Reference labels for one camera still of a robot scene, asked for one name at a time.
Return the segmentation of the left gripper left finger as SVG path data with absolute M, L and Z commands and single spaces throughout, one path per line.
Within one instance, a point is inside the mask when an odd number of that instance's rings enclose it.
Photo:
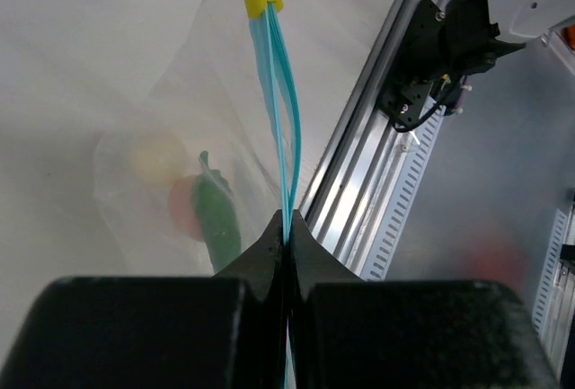
M 33 302 L 4 388 L 280 388 L 282 223 L 211 277 L 68 277 Z

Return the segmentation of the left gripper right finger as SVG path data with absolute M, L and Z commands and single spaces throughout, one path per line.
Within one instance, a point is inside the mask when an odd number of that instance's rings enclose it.
M 299 388 L 555 388 L 518 296 L 489 280 L 365 281 L 299 213 L 287 246 Z

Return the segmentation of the green cucumber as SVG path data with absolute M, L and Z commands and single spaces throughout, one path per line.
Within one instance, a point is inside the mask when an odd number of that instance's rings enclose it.
M 219 272 L 242 251 L 242 238 L 230 185 L 221 171 L 209 165 L 209 152 L 199 154 L 201 173 L 195 179 L 190 203 L 199 222 L 213 270 Z

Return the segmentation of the brown egg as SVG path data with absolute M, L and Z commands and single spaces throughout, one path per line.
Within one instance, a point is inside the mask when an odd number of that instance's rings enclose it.
M 168 198 L 168 210 L 176 229 L 191 239 L 202 242 L 201 226 L 191 202 L 191 192 L 196 179 L 195 175 L 190 175 L 179 179 L 172 185 Z

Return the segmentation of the clear zip top bag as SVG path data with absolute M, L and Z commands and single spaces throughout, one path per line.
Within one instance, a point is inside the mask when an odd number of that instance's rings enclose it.
M 172 184 L 153 185 L 131 168 L 145 133 L 185 145 L 181 178 L 201 173 L 199 154 L 234 196 L 242 252 L 275 214 L 286 243 L 296 207 L 302 131 L 296 83 L 279 22 L 283 0 L 204 0 L 187 41 L 133 114 L 100 139 L 94 196 L 126 261 L 138 275 L 214 274 L 205 243 L 175 228 Z

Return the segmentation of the white egg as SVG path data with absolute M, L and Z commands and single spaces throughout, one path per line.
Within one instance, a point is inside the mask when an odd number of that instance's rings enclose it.
M 172 133 L 145 133 L 129 150 L 131 168 L 138 178 L 153 185 L 169 185 L 186 171 L 188 154 Z

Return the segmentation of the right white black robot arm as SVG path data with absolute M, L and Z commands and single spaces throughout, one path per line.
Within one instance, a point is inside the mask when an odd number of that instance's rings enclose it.
M 440 31 L 449 69 L 483 73 L 499 57 L 574 23 L 574 0 L 451 0 Z

